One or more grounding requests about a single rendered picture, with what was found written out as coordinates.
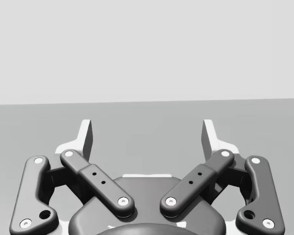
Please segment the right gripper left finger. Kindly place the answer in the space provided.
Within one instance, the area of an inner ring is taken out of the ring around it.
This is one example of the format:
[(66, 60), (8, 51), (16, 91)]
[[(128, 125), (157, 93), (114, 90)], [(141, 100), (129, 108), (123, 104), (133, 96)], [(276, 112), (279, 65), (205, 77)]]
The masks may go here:
[(86, 204), (97, 198), (117, 218), (135, 212), (134, 199), (97, 165), (89, 163), (92, 122), (84, 119), (75, 140), (59, 145), (51, 158), (33, 156), (24, 164), (9, 232), (49, 235), (60, 225), (50, 205), (56, 187), (67, 185)]

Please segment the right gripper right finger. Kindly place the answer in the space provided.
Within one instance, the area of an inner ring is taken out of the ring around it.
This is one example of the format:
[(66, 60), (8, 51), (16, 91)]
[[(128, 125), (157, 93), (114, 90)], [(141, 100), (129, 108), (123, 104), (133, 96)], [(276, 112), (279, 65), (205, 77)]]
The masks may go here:
[(245, 200), (235, 219), (241, 233), (283, 235), (285, 223), (268, 160), (261, 156), (244, 159), (235, 145), (218, 139), (210, 119), (203, 121), (201, 143), (205, 163), (196, 166), (161, 198), (161, 214), (178, 217), (199, 196), (211, 204), (231, 185), (240, 189)]

